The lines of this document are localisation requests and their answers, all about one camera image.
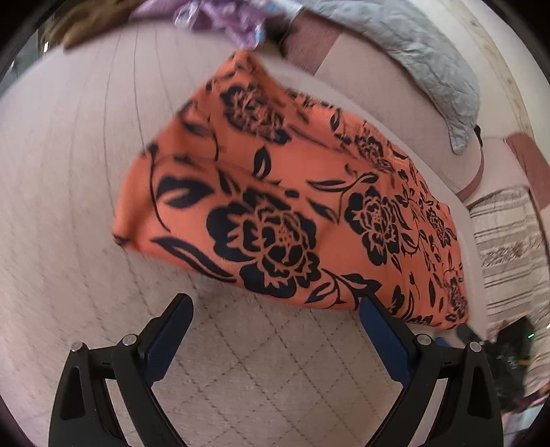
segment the black flower print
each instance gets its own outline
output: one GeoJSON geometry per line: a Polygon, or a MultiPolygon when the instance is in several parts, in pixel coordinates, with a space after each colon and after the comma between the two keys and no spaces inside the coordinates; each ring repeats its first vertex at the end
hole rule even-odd
{"type": "Polygon", "coordinates": [[[374,265],[385,264],[388,252],[399,253],[398,219],[395,206],[381,197],[374,186],[364,194],[353,193],[348,200],[344,218],[362,242],[374,265]]]}
{"type": "Polygon", "coordinates": [[[291,99],[295,100],[296,103],[303,108],[312,108],[315,106],[334,108],[332,104],[326,101],[318,100],[313,96],[306,95],[305,93],[301,93],[292,89],[287,89],[287,95],[290,96],[291,99]]]}
{"type": "Polygon", "coordinates": [[[445,284],[446,288],[449,291],[449,302],[453,308],[453,311],[456,312],[458,318],[464,318],[466,314],[467,302],[466,298],[460,292],[460,287],[458,286],[458,278],[453,276],[448,284],[445,284]]]}
{"type": "Polygon", "coordinates": [[[244,264],[248,290],[290,298],[321,278],[314,222],[268,193],[248,188],[242,200],[214,208],[206,227],[216,254],[244,264]]]}
{"type": "Polygon", "coordinates": [[[284,117],[269,105],[257,85],[250,84],[246,89],[232,85],[220,98],[225,104],[223,114],[234,128],[280,145],[292,140],[284,129],[284,117]]]}
{"type": "Polygon", "coordinates": [[[428,210],[426,211],[426,219],[428,219],[428,222],[433,227],[433,229],[436,230],[437,238],[441,242],[441,246],[445,247],[447,245],[450,245],[450,236],[445,230],[445,223],[443,222],[443,219],[441,219],[441,217],[439,217],[432,208],[428,208],[428,210]]]}
{"type": "Polygon", "coordinates": [[[355,146],[359,155],[372,163],[379,171],[385,173],[394,173],[393,165],[384,158],[382,143],[373,136],[369,136],[365,132],[355,136],[355,146]]]}
{"type": "Polygon", "coordinates": [[[404,170],[401,169],[397,174],[399,174],[399,177],[401,178],[401,180],[404,180],[406,182],[409,181],[409,176],[404,170]]]}

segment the striped fabric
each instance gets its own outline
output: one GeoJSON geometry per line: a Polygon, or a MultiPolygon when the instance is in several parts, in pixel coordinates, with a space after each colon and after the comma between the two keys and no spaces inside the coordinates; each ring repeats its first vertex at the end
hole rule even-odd
{"type": "Polygon", "coordinates": [[[505,189],[470,209],[480,253],[488,337],[527,315],[535,327],[526,394],[550,378],[550,271],[546,244],[527,188],[505,189]]]}

